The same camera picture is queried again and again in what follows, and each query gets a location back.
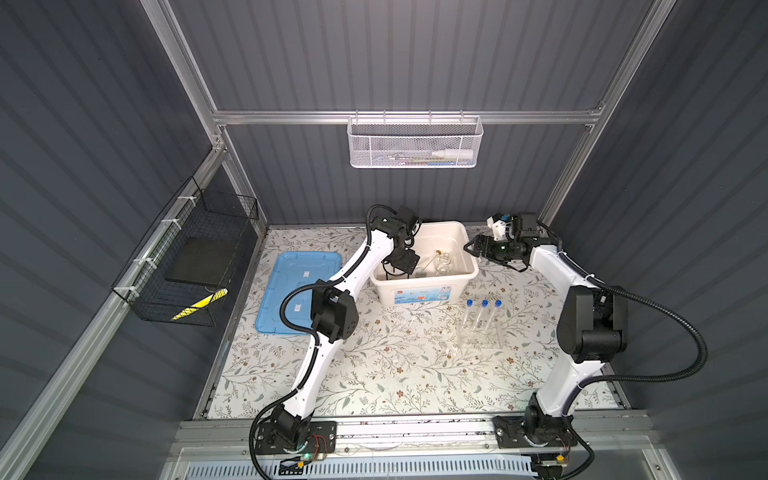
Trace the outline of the blue capped test tube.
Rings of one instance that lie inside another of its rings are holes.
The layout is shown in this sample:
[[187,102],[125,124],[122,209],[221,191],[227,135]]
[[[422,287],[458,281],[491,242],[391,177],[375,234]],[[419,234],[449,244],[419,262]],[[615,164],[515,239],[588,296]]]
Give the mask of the blue capped test tube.
[[474,301],[472,299],[467,299],[464,307],[463,316],[458,323],[458,329],[461,334],[464,334],[464,332],[467,329],[467,324],[473,312],[473,308],[474,308]]
[[485,312],[487,311],[488,305],[489,305],[489,301],[487,299],[483,299],[480,302],[480,304],[478,306],[477,314],[475,316],[474,325],[473,325],[475,330],[479,330],[480,329],[480,327],[481,327],[481,325],[483,323],[483,316],[484,316]]
[[490,310],[490,315],[488,318],[488,323],[486,325],[485,331],[489,332],[493,325],[495,324],[496,317],[498,315],[498,312],[501,310],[501,307],[503,306],[503,302],[501,300],[496,300],[494,302],[493,308]]

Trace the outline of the clear glass flask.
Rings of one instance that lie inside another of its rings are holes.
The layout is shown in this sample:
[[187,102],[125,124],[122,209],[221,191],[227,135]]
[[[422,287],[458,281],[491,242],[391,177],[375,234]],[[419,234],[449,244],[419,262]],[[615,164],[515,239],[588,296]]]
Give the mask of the clear glass flask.
[[440,252],[433,261],[435,273],[438,276],[449,276],[453,274],[453,257],[450,252]]

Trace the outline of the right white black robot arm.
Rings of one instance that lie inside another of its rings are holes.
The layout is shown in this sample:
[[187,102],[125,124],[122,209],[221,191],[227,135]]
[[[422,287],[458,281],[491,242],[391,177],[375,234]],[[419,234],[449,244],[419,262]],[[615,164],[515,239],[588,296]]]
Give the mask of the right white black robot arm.
[[[542,274],[563,300],[555,330],[561,354],[545,381],[531,397],[521,420],[510,432],[497,429],[501,438],[523,439],[533,447],[546,447],[559,439],[572,445],[569,427],[576,398],[589,385],[600,382],[665,383],[688,378],[703,369],[708,349],[702,334],[684,317],[648,298],[600,280],[575,262],[560,238],[534,213],[494,214],[487,220],[491,232],[478,234],[464,249],[476,258]],[[680,371],[657,375],[605,375],[602,369],[629,344],[629,303],[650,308],[674,320],[693,339],[696,357]]]

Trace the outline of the thin wire test tube brush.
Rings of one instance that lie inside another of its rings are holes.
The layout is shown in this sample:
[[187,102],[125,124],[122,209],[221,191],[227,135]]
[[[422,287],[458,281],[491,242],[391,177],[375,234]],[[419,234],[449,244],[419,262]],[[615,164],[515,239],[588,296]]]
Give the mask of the thin wire test tube brush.
[[420,262],[417,265],[416,270],[417,271],[424,271],[424,270],[426,270],[434,262],[436,257],[437,257],[437,255],[433,255],[426,263]]

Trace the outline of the blue plastic lid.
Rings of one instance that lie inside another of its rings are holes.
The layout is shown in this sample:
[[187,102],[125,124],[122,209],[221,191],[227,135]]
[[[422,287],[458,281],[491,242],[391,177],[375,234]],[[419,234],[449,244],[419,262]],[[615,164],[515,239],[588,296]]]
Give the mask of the blue plastic lid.
[[341,268],[342,257],[334,252],[285,252],[278,256],[273,267],[255,329],[261,334],[297,335],[298,331],[285,326],[279,310],[285,297],[296,288],[317,280],[327,280]]

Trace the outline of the black wire ring stand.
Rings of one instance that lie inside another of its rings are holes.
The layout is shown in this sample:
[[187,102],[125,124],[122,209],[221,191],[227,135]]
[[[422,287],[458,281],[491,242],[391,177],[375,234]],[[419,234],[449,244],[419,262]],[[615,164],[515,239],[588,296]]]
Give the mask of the black wire ring stand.
[[409,279],[411,277],[410,273],[408,273],[406,271],[398,270],[398,269],[396,269],[394,267],[389,268],[386,263],[382,264],[382,269],[384,271],[385,279],[386,280],[397,279],[397,278],[400,278],[400,277],[405,277],[405,278]]

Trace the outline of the white plastic storage bin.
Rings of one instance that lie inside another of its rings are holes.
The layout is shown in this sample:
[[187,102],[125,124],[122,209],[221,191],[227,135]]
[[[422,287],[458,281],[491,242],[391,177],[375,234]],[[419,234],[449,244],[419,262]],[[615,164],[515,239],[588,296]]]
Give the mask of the white plastic storage bin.
[[423,224],[415,236],[419,261],[412,274],[389,265],[372,274],[379,301],[393,307],[458,300],[479,274],[477,260],[464,250],[468,242],[466,227],[458,221]]

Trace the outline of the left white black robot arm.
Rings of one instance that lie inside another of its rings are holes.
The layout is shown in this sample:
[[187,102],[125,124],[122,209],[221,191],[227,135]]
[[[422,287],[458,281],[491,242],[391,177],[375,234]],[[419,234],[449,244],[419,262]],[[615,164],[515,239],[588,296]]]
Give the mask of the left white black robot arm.
[[[354,333],[359,323],[356,300],[369,277],[382,264],[411,274],[419,262],[413,250],[420,219],[412,209],[372,205],[365,217],[364,242],[349,261],[327,280],[295,288],[282,300],[279,317],[284,326],[310,336],[307,353],[289,393],[264,407],[252,423],[250,448],[255,448],[258,429],[269,432],[291,450],[303,446],[310,436],[316,399],[335,353]],[[308,327],[292,323],[287,310],[293,297],[311,293]]]

